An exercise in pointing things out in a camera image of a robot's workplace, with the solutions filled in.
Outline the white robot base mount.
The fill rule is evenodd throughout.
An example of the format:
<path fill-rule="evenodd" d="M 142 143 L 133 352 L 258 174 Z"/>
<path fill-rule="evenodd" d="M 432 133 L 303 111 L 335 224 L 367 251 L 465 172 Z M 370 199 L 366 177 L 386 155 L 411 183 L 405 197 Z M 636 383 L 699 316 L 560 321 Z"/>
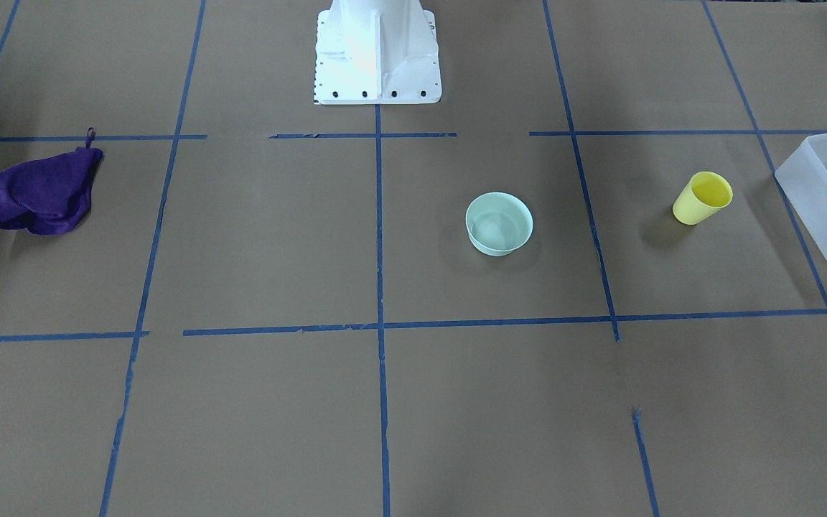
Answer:
<path fill-rule="evenodd" d="M 313 102 L 419 105 L 443 94 L 436 17 L 419 1 L 334 1 L 316 20 Z"/>

